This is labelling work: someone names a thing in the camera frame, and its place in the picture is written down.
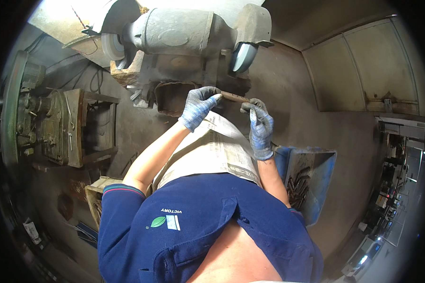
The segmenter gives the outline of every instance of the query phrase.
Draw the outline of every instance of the gray work glove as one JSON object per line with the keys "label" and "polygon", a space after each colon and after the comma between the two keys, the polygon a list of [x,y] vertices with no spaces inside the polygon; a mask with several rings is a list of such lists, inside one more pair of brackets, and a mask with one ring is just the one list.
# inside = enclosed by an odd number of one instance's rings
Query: gray work glove
{"label": "gray work glove", "polygon": [[202,87],[189,91],[186,106],[178,121],[193,133],[209,111],[222,99],[220,92],[216,87]]}
{"label": "gray work glove", "polygon": [[249,140],[253,155],[258,160],[267,160],[274,154],[271,150],[274,120],[268,114],[266,105],[257,98],[250,99],[241,105],[241,113],[250,115]]}

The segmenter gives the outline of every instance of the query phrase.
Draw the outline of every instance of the newspaper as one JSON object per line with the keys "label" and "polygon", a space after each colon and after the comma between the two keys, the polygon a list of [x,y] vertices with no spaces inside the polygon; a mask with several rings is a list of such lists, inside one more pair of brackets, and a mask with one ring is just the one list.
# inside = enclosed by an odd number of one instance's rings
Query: newspaper
{"label": "newspaper", "polygon": [[153,188],[183,176],[231,173],[261,187],[249,141],[230,121],[212,111],[187,135],[154,178]]}

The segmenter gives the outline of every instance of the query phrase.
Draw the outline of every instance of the green leaf logo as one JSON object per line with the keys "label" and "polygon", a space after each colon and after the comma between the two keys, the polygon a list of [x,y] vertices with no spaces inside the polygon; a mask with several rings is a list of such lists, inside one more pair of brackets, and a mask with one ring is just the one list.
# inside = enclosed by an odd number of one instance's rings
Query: green leaf logo
{"label": "green leaf logo", "polygon": [[154,228],[154,227],[159,227],[159,226],[161,226],[164,222],[165,222],[165,216],[157,217],[157,218],[155,218],[155,219],[153,220],[153,222],[151,223],[151,227],[152,227],[152,228]]}

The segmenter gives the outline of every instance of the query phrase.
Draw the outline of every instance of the fluorescent light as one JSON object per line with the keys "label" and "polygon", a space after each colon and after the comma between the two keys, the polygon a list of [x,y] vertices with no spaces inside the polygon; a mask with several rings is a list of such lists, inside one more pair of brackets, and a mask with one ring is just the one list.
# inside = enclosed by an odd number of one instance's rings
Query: fluorescent light
{"label": "fluorescent light", "polygon": [[363,264],[367,260],[368,256],[364,255],[363,258],[359,261],[359,264]]}

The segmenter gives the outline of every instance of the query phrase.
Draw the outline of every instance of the forearm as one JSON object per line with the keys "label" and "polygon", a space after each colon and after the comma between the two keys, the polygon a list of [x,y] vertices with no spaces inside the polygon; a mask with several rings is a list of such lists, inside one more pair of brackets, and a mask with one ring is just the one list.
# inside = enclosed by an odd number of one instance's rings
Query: forearm
{"label": "forearm", "polygon": [[277,171],[274,157],[265,161],[259,160],[258,171],[260,172],[260,181],[263,189],[290,208],[288,193]]}
{"label": "forearm", "polygon": [[180,122],[173,125],[137,157],[126,173],[123,184],[136,187],[146,194],[148,185],[189,133],[189,129]]}

